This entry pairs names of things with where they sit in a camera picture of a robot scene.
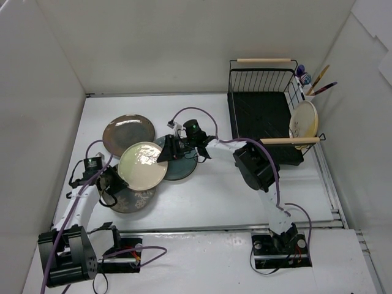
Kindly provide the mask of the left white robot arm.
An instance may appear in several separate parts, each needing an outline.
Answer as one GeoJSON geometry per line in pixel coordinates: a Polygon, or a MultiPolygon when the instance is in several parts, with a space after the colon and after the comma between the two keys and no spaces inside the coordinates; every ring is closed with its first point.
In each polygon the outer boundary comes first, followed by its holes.
{"type": "Polygon", "coordinates": [[[103,173],[113,176],[114,170],[102,163],[101,157],[82,160],[85,171],[82,179],[71,184],[69,205],[61,220],[38,239],[44,286],[88,281],[98,272],[97,253],[86,232],[94,207],[100,200],[97,184],[103,173]]]}

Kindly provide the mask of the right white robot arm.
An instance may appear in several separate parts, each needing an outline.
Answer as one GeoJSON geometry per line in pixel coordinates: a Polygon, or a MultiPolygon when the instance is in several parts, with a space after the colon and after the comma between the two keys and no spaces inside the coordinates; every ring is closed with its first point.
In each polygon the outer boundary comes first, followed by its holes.
{"type": "Polygon", "coordinates": [[[264,145],[250,138],[220,140],[202,131],[195,119],[188,120],[183,126],[186,132],[184,138],[178,134],[179,124],[174,120],[168,122],[173,133],[165,136],[157,162],[180,160],[186,153],[196,151],[204,159],[232,160],[245,183],[259,193],[267,193],[270,186],[275,185],[274,197],[261,197],[268,218],[271,245],[278,252],[291,248],[298,231],[291,214],[280,205],[279,166],[264,145]]]}

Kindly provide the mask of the pale green plate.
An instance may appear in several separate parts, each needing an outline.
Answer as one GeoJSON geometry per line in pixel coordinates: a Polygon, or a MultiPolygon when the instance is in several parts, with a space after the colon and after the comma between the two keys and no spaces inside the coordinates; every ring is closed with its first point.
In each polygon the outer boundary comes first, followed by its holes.
{"type": "Polygon", "coordinates": [[[149,190],[156,187],[168,170],[168,162],[158,163],[162,148],[153,142],[139,142],[127,148],[118,163],[118,174],[129,189],[149,190]]]}

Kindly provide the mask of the cream and yellow plate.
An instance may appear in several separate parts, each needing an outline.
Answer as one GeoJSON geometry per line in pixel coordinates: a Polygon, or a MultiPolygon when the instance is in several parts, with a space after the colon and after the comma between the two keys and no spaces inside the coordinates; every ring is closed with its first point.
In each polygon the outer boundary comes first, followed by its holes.
{"type": "Polygon", "coordinates": [[[302,101],[292,113],[289,122],[290,138],[317,138],[319,116],[314,104],[302,101]]]}

